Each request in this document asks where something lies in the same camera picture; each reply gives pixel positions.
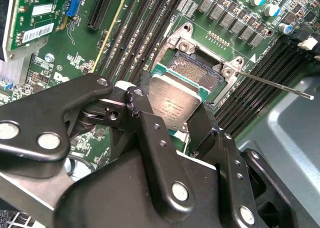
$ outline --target blue connector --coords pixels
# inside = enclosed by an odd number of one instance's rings
[[[81,4],[81,0],[71,0],[69,9],[66,12],[66,15],[68,17],[74,17],[78,12],[80,4]]]

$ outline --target silver rivet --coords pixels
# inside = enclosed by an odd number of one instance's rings
[[[229,140],[232,140],[231,135],[229,135],[228,133],[225,133],[225,137],[227,137]]]
[[[253,225],[255,223],[254,215],[247,207],[240,206],[240,214],[242,216],[242,219],[249,225]]]
[[[189,197],[185,186],[177,182],[172,185],[172,193],[175,198],[182,202],[186,201]]]
[[[45,56],[44,56],[44,60],[45,60],[46,62],[52,63],[52,62],[55,61],[55,56],[54,56],[53,54],[51,54],[51,53],[47,53],[47,54],[45,54]]]
[[[54,133],[45,133],[39,136],[38,144],[44,149],[52,150],[60,145],[60,138]]]
[[[139,89],[134,89],[134,93],[136,93],[138,96],[141,96],[141,97],[144,96],[144,94],[142,93],[142,91],[139,90]]]
[[[19,127],[12,123],[0,123],[0,139],[7,140],[19,134]]]
[[[103,78],[98,79],[96,82],[98,82],[100,85],[105,86],[105,87],[108,85],[108,81],[106,81]]]
[[[254,158],[259,159],[259,155],[255,151],[251,151]]]

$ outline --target yellow stripe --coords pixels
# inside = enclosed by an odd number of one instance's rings
[[[124,3],[125,3],[125,0],[121,0],[120,5],[119,5],[119,7],[118,7],[118,10],[116,11],[115,16],[114,16],[114,18],[113,18],[113,21],[112,21],[112,23],[111,23],[111,26],[110,26],[110,28],[109,28],[109,30],[108,30],[108,33],[107,33],[107,35],[106,35],[106,37],[105,37],[105,39],[104,39],[104,41],[103,41],[102,47],[101,47],[101,49],[100,49],[100,52],[99,52],[98,56],[97,56],[96,59],[95,59],[94,66],[93,66],[93,69],[92,69],[92,73],[93,73],[93,72],[95,71],[95,69],[96,69],[96,66],[97,66],[97,64],[98,64],[98,62],[99,62],[99,60],[100,60],[100,57],[101,57],[101,55],[102,55],[102,53],[103,53],[103,51],[104,51],[104,48],[105,48],[105,46],[106,46],[106,44],[107,44],[107,41],[108,41],[108,39],[109,39],[109,36],[110,36],[110,34],[111,34],[111,31],[113,30],[113,28],[114,28],[114,26],[115,26],[115,23],[116,23],[117,20],[118,20],[118,16],[119,16],[119,14],[120,14],[120,12],[121,12],[121,10],[122,10],[122,7],[124,6]]]

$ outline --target barcode sticker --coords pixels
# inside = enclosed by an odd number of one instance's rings
[[[55,25],[55,23],[46,24],[44,26],[26,31],[23,34],[22,43],[32,41],[34,39],[37,39],[39,37],[42,37],[46,34],[51,33],[54,29],[54,25]]]
[[[33,7],[32,10],[32,16],[40,16],[43,14],[50,13],[52,10],[53,4],[42,4],[42,5],[36,5]]]

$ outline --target black cable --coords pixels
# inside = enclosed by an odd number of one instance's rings
[[[71,165],[71,169],[70,171],[67,173],[68,177],[72,176],[74,174],[75,168],[76,168],[76,161],[74,159],[70,159],[70,165]]]
[[[70,159],[70,161],[71,160],[75,160],[75,161],[78,161],[78,162],[81,162],[81,163],[85,164],[90,169],[91,172],[95,172],[96,171],[96,168],[94,167],[93,164],[91,164],[89,161],[87,161],[87,160],[85,160],[85,159],[83,159],[83,158],[81,158],[79,156],[76,156],[76,155],[73,155],[73,154],[69,154],[67,157]]]

